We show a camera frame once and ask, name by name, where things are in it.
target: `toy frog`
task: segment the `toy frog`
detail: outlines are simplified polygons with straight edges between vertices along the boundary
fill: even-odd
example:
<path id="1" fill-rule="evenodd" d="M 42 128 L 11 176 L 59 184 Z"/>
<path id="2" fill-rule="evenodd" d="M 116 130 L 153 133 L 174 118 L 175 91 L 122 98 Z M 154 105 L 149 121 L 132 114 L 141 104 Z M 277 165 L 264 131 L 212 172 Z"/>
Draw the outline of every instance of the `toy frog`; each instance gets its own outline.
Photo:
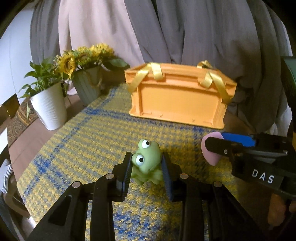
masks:
<path id="1" fill-rule="evenodd" d="M 150 142 L 147 139 L 141 139 L 138 147 L 132 157 L 131 178 L 134 178 L 138 185 L 143 185 L 144 182 L 159 184 L 163 179 L 159 144 L 155 141 Z"/>

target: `orange crate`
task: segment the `orange crate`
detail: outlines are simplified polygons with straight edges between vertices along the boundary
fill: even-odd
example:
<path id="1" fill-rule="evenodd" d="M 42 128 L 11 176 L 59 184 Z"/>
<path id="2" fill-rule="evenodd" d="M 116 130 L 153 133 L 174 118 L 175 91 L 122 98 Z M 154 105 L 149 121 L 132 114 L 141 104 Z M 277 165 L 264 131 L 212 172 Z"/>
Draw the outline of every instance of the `orange crate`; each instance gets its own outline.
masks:
<path id="1" fill-rule="evenodd" d="M 130 84 L 146 64 L 125 71 Z M 160 64 L 163 79 L 156 81 L 152 70 L 133 91 L 131 116 L 179 122 L 215 129 L 223 129 L 227 104 L 213 82 L 209 88 L 200 83 L 206 73 L 217 74 L 226 92 L 234 96 L 237 84 L 219 70 L 179 64 Z"/>

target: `blue object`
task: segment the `blue object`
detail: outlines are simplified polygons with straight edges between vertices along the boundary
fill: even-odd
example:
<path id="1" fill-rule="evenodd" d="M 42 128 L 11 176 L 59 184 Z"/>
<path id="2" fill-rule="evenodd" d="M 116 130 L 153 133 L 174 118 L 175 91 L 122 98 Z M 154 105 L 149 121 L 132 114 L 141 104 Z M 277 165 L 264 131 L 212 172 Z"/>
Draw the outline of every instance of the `blue object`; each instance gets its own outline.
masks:
<path id="1" fill-rule="evenodd" d="M 244 136 L 239 134 L 233 134 L 229 132 L 222 132 L 224 140 L 241 143 L 244 147 L 253 147 L 256 142 L 250 136 Z"/>

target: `striped fabric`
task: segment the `striped fabric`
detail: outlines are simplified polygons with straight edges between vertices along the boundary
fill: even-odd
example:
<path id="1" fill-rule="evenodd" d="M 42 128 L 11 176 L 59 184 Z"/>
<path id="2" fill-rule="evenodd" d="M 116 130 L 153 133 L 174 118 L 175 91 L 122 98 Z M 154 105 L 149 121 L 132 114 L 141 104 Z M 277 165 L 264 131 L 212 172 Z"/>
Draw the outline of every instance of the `striped fabric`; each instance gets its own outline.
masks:
<path id="1" fill-rule="evenodd" d="M 40 150 L 18 182 L 18 190 L 38 222 L 76 180 L 96 181 L 136 151 L 141 138 L 155 140 L 172 162 L 201 181 L 222 181 L 236 196 L 231 165 L 226 159 L 210 166 L 201 153 L 201 138 L 211 129 L 131 117 L 131 97 L 125 85 L 101 96 L 66 123 Z M 87 215 L 89 240 L 91 202 Z M 130 183 L 123 203 L 113 203 L 116 240 L 177 240 L 181 203 L 170 203 L 164 184 Z"/>
<path id="2" fill-rule="evenodd" d="M 1 193 L 8 193 L 8 181 L 12 173 L 12 166 L 9 161 L 5 159 L 0 167 L 0 195 Z"/>

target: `potted plant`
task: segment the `potted plant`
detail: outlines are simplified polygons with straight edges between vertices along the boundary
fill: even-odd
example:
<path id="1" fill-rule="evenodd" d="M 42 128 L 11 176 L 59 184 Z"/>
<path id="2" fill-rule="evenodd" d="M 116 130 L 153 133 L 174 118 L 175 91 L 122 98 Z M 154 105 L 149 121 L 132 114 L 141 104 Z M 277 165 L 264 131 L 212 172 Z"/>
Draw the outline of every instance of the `potted plant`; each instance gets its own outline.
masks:
<path id="1" fill-rule="evenodd" d="M 32 76 L 37 81 L 22 87 L 21 90 L 26 89 L 26 91 L 21 98 L 29 97 L 36 114 L 45 127 L 50 131 L 55 130 L 67 121 L 61 82 L 68 76 L 55 71 L 50 59 L 45 59 L 41 65 L 30 62 L 30 66 L 34 70 L 28 72 L 24 78 Z"/>
<path id="2" fill-rule="evenodd" d="M 129 68 L 125 61 L 114 55 L 111 47 L 103 43 L 64 51 L 62 56 L 55 57 L 54 65 L 58 72 L 67 74 L 72 80 L 84 105 L 100 95 L 103 66 L 110 71 Z"/>

